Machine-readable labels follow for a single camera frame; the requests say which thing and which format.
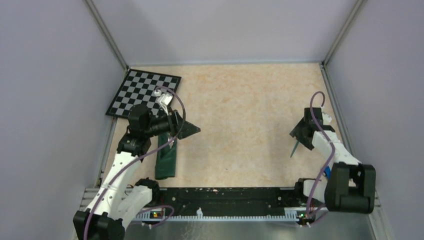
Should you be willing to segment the silver metal fork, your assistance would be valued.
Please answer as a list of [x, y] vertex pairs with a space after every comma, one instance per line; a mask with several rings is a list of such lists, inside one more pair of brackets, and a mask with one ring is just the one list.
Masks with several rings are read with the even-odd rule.
[[168, 138], [168, 141], [172, 144], [175, 140], [174, 140], [174, 137], [170, 134], [170, 133], [168, 133], [167, 134], [167, 138]]

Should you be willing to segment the teal plastic spoon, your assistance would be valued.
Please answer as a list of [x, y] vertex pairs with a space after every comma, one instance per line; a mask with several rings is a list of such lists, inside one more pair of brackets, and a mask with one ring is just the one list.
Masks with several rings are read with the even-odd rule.
[[293, 149], [292, 149], [292, 151], [291, 151], [291, 154], [290, 154], [290, 158], [292, 158], [292, 157], [293, 157], [294, 153], [296, 152], [296, 150], [297, 150], [297, 148], [298, 148], [299, 143], [300, 143], [300, 142], [297, 140], [297, 141], [296, 141], [296, 143], [294, 144], [294, 147], [293, 147]]

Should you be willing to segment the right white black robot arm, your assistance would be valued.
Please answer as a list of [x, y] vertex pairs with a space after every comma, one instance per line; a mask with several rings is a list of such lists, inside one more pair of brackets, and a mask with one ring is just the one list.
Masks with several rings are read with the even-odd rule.
[[331, 212], [370, 214], [375, 207], [376, 169], [363, 164], [346, 149], [330, 121], [320, 107], [306, 107], [289, 134], [326, 159], [320, 173], [325, 179], [302, 179], [302, 187], [293, 192], [293, 200], [307, 207], [317, 200]]

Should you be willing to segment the dark green cloth napkin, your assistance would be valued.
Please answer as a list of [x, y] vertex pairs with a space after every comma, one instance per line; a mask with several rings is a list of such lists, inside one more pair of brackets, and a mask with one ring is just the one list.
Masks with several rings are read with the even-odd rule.
[[154, 177], [156, 180], [174, 178], [177, 173], [177, 141], [159, 150], [156, 154]]

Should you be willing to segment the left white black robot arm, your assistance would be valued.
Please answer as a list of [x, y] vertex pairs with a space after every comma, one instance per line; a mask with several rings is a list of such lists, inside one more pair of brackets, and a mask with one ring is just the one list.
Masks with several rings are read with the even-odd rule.
[[130, 108], [128, 126], [118, 143], [112, 167], [91, 202], [73, 217], [79, 240], [123, 240], [128, 226], [142, 208], [156, 206], [161, 198], [159, 191], [154, 189], [156, 182], [153, 180], [134, 186], [124, 197], [139, 165], [177, 139], [201, 131], [186, 120], [185, 106], [173, 90], [159, 86], [153, 95], [164, 114], [155, 117], [142, 103]]

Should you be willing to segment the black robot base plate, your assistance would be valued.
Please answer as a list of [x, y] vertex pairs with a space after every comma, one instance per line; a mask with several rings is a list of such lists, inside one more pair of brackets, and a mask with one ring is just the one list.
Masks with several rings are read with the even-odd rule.
[[295, 187], [168, 187], [157, 190], [150, 207], [169, 205], [174, 216], [284, 216], [289, 208], [304, 209], [307, 197]]

